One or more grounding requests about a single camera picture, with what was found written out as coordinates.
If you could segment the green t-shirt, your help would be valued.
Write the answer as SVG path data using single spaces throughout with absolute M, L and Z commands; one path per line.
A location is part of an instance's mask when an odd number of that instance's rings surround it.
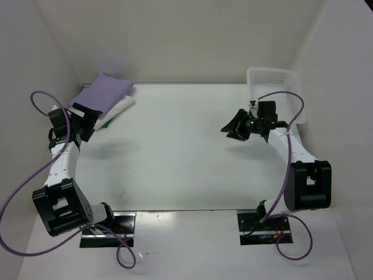
M 108 128 L 108 126 L 111 124 L 111 120 L 107 121 L 102 128 Z

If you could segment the purple t-shirt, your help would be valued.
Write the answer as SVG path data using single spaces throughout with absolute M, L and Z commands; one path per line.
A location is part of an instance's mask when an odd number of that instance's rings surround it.
M 99 76 L 92 84 L 69 102 L 69 107 L 75 103 L 91 110 L 100 111 L 104 116 L 133 88 L 130 80 L 117 79 L 105 74 Z

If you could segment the white t-shirt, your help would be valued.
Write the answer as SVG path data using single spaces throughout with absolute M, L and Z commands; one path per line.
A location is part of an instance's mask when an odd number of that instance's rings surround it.
M 99 130 L 119 113 L 134 104 L 128 95 L 79 95 L 68 105 L 68 111 L 77 117 L 85 128 Z

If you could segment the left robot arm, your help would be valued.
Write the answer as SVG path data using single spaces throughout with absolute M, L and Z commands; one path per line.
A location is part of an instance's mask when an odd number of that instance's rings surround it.
M 32 199 L 52 237 L 88 224 L 96 224 L 103 233 L 110 233 L 116 227 L 111 207 L 105 202 L 91 205 L 75 181 L 81 143 L 91 138 L 100 115 L 100 111 L 78 103 L 67 114 L 61 108 L 47 114 L 52 123 L 48 139 L 54 162 L 46 182 L 33 192 Z

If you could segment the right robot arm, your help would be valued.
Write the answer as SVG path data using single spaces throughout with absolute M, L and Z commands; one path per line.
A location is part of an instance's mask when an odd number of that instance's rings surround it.
M 332 167 L 327 160 L 311 155 L 280 121 L 274 101 L 260 101 L 256 113 L 240 109 L 222 132 L 238 141 L 253 134 L 262 137 L 286 163 L 286 173 L 279 195 L 263 200 L 256 209 L 256 223 L 269 229 L 282 214 L 330 207 L 332 200 Z

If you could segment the white plastic laundry basket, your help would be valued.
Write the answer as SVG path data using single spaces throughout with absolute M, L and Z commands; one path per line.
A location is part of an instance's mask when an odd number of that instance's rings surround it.
M 307 120 L 305 110 L 299 112 L 303 97 L 302 87 L 297 74 L 291 70 L 277 68 L 252 67 L 247 70 L 249 100 L 271 94 L 264 101 L 276 102 L 276 113 L 280 121 L 303 124 Z

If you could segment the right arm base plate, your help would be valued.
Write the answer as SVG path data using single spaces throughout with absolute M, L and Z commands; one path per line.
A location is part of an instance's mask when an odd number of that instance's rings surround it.
M 237 211 L 240 245 L 291 244 L 290 224 L 287 218 L 279 217 L 259 222 L 256 210 Z

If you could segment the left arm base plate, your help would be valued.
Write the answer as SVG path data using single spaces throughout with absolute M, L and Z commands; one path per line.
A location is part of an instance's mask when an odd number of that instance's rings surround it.
M 112 230 L 121 239 L 125 240 L 129 247 L 133 247 L 135 233 L 135 212 L 114 211 L 112 224 L 104 226 Z M 91 227 L 83 231 L 80 238 L 80 248 L 111 248 L 118 247 L 119 241 L 107 230 Z

